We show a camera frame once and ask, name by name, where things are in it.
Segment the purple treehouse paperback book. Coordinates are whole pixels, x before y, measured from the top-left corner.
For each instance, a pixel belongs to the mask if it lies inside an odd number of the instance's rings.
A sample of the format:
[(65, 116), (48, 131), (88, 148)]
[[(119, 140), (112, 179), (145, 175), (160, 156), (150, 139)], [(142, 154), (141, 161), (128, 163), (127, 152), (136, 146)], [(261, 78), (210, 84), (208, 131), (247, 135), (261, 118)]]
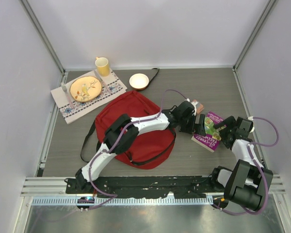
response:
[(206, 135), (202, 136), (199, 134), (194, 134), (191, 139), (210, 152), (214, 152), (221, 141), (221, 137), (219, 135), (219, 131), (214, 129), (213, 126), (222, 122), (223, 120), (223, 118), (214, 112), (209, 111), (204, 120), (204, 129)]

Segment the red student backpack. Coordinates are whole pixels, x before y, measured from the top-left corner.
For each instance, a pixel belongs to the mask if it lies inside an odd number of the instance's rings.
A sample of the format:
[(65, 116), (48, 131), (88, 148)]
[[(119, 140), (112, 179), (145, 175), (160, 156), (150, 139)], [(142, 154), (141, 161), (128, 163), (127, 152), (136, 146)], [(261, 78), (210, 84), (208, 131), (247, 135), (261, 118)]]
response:
[(160, 108), (154, 102), (132, 90), (112, 100), (95, 118), (84, 139), (80, 157), (93, 133), (98, 145), (114, 147), (116, 159), (139, 169), (153, 169), (162, 164), (174, 147), (176, 132), (172, 128), (149, 131), (156, 123)]

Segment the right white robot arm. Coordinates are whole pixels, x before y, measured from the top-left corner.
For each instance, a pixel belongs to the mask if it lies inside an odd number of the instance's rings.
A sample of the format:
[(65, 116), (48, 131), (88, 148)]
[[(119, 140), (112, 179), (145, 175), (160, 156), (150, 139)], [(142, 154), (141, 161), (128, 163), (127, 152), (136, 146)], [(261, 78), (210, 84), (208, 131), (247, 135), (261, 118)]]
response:
[(254, 131), (254, 116), (249, 118), (229, 116), (216, 123), (221, 141), (230, 149), (237, 159), (235, 167), (218, 166), (209, 180), (213, 191), (224, 192), (224, 199), (240, 205), (246, 214), (257, 215), (268, 202), (269, 188), (273, 172), (264, 167), (255, 154), (258, 142), (249, 138)]

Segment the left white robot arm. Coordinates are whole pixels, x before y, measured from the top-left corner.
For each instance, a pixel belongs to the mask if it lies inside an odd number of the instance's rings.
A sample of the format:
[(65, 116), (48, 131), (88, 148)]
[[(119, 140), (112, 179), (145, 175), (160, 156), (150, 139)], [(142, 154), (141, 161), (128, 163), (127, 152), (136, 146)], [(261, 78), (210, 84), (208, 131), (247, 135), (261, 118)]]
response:
[(129, 117), (121, 115), (105, 132), (105, 137), (96, 154), (76, 174), (76, 186), (84, 194), (90, 193), (94, 180), (99, 177), (102, 169), (117, 155), (126, 152), (136, 140), (145, 133), (155, 131), (173, 131), (174, 128), (185, 125), (195, 133), (197, 125), (190, 123), (195, 120), (200, 102), (186, 99), (174, 109), (161, 109), (154, 115), (144, 117)]

